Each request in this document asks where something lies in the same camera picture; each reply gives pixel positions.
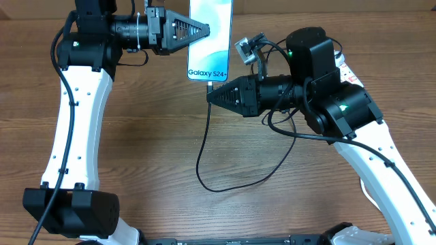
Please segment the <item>blue Samsung smartphone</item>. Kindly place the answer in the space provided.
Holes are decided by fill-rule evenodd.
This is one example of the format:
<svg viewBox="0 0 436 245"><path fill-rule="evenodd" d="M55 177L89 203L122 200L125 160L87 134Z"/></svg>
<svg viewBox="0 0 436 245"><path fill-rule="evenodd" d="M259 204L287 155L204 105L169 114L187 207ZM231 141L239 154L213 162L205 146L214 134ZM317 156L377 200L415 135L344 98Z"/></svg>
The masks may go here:
<svg viewBox="0 0 436 245"><path fill-rule="evenodd" d="M209 36L189 45L187 77L225 82L228 79L233 0L191 0L189 17L207 24Z"/></svg>

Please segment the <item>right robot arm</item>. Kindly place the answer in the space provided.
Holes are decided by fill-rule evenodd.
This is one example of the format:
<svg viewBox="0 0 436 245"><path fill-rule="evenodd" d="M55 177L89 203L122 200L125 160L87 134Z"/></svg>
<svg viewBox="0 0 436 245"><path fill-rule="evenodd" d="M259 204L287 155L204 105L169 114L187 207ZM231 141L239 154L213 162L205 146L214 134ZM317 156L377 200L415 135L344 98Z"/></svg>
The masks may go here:
<svg viewBox="0 0 436 245"><path fill-rule="evenodd" d="M310 140L325 141L354 168L384 215L392 235L389 244L434 244L435 204L398 152L369 92L334 50L320 27L290 33L281 50L290 74L269 77L263 35L239 41L246 63L257 61L256 74L241 76L209 91L210 105L244 117L291 109L301 112L311 128Z"/></svg>

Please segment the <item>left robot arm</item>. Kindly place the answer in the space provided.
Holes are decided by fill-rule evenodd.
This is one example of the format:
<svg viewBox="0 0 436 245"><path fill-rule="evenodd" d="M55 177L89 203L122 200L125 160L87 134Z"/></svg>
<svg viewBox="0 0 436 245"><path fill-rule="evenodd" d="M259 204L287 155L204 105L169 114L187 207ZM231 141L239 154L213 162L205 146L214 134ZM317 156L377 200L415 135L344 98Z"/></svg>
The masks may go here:
<svg viewBox="0 0 436 245"><path fill-rule="evenodd" d="M42 229L81 244L145 244L141 230L120 216L119 198L99 188L102 119L124 52L172 54L207 37L210 27L162 6L116 14L114 1L76 0L55 35L50 57L61 80L51 157L40 186L22 204Z"/></svg>

